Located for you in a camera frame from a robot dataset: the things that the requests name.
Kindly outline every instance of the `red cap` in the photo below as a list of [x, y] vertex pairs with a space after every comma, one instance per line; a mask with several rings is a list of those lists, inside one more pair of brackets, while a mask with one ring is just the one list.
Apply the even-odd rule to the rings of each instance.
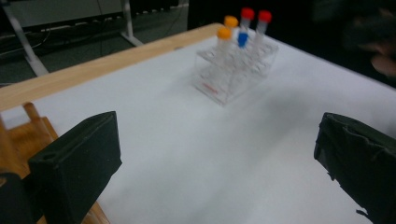
[[262, 10], [259, 12], [259, 21], [265, 21], [270, 23], [272, 20], [272, 14], [270, 11]]
[[243, 7], [241, 17], [252, 21], [254, 19], [253, 9], [251, 9], [250, 7]]

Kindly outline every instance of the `orange cap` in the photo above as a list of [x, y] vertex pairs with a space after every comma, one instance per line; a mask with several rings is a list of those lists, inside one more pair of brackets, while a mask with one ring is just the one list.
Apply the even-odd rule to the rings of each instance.
[[226, 27], [221, 27], [218, 29], [218, 38], [219, 39], [231, 39], [233, 33], [231, 32], [230, 29], [226, 28]]
[[237, 27], [238, 19], [234, 16], [225, 16], [224, 25], [227, 27], [232, 27], [232, 28]]

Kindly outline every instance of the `blue test tube cap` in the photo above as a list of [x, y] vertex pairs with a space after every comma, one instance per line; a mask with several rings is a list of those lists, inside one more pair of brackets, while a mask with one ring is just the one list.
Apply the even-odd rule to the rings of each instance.
[[238, 36], [238, 46], [239, 48], [244, 48], [248, 42], [248, 34], [247, 33], [240, 33]]

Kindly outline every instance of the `white table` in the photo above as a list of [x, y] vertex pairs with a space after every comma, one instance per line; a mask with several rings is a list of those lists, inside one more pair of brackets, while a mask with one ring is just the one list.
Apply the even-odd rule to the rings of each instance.
[[[225, 107], [191, 84], [196, 45], [36, 100], [58, 134], [115, 110], [112, 223], [371, 223], [314, 160], [324, 112], [396, 137], [396, 91], [278, 43], [270, 76]], [[2, 113], [8, 127], [27, 118]]]

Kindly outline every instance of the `test tube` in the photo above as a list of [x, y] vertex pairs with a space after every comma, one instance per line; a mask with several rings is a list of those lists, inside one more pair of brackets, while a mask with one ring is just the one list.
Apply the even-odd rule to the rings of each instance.
[[262, 43], [262, 39], [267, 30], [268, 23], [272, 20], [272, 14], [270, 11], [262, 10], [259, 12], [259, 21], [256, 27], [256, 35], [254, 37], [253, 43], [255, 45], [260, 45]]
[[218, 29], [218, 44], [216, 47], [215, 61], [221, 63], [227, 57], [231, 47], [232, 31], [227, 27], [221, 27]]
[[224, 17], [224, 25], [225, 27], [231, 30], [232, 36], [234, 35], [234, 30], [238, 26], [238, 23], [239, 23], [238, 19], [234, 16]]
[[238, 46], [244, 48], [248, 42], [248, 29], [251, 21], [254, 19], [254, 11], [249, 7], [242, 8], [240, 30], [238, 35]]

